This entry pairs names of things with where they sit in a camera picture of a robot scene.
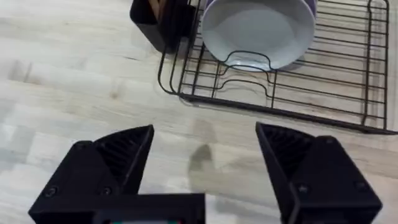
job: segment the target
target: plate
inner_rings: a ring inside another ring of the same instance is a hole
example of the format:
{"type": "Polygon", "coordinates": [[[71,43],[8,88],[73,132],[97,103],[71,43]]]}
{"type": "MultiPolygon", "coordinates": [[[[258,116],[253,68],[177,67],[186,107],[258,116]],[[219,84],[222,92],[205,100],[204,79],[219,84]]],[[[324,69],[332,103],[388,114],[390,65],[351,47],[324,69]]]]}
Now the plate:
{"type": "Polygon", "coordinates": [[[202,19],[210,53],[229,66],[254,72],[297,60],[314,32],[315,16],[303,0],[214,0],[202,19]]]}

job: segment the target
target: light wood surface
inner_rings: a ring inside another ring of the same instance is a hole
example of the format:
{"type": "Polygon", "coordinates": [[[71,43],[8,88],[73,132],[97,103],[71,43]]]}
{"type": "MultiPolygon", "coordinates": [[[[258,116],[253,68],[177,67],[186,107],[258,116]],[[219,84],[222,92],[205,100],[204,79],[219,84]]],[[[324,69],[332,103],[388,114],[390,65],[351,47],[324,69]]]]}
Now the light wood surface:
{"type": "MultiPolygon", "coordinates": [[[[394,77],[397,1],[390,4],[394,77]]],[[[160,53],[130,21],[130,6],[0,0],[0,223],[33,223],[28,209],[75,141],[147,124],[155,137],[141,193],[205,191],[208,223],[279,223],[256,121],[338,138],[384,204],[375,223],[396,223],[397,136],[182,102],[159,88],[160,53]]]]}

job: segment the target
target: black wire dish rack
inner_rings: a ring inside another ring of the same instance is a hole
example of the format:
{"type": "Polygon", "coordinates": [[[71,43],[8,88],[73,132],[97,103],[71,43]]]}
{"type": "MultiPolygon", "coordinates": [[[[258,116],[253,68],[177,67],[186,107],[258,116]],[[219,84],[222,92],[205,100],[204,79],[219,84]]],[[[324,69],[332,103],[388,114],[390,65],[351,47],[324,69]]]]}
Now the black wire dish rack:
{"type": "Polygon", "coordinates": [[[190,35],[180,38],[173,56],[165,48],[160,61],[158,81],[167,93],[362,133],[398,134],[387,122],[394,113],[393,103],[387,105],[387,0],[318,0],[312,46],[293,64],[271,72],[245,72],[215,59],[201,39],[203,3],[189,4],[197,6],[190,35]]]}

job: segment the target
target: wood grain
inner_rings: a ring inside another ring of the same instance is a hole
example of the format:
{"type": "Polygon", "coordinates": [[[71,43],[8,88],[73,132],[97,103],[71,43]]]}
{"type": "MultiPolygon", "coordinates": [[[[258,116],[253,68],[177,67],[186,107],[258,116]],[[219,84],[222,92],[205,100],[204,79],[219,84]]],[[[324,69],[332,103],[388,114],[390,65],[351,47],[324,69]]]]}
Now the wood grain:
{"type": "MultiPolygon", "coordinates": [[[[397,1],[390,4],[395,85],[397,1]]],[[[129,20],[130,6],[126,0],[0,0],[0,223],[33,223],[28,209],[75,141],[147,124],[155,126],[155,138],[142,193],[205,191],[211,224],[279,223],[256,121],[338,138],[384,203],[375,223],[396,222],[397,136],[180,101],[158,86],[160,53],[129,20]]],[[[397,128],[391,111],[389,125],[397,128]]]]}

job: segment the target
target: black utensil holder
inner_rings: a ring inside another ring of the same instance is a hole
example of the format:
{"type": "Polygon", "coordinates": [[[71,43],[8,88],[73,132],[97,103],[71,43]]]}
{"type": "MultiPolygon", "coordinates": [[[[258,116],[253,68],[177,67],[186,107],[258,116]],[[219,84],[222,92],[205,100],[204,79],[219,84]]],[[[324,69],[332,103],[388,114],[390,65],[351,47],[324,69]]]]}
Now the black utensil holder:
{"type": "Polygon", "coordinates": [[[148,0],[134,0],[130,18],[159,52],[175,52],[177,42],[190,33],[195,8],[187,0],[167,0],[161,18],[156,19],[148,0]]]}

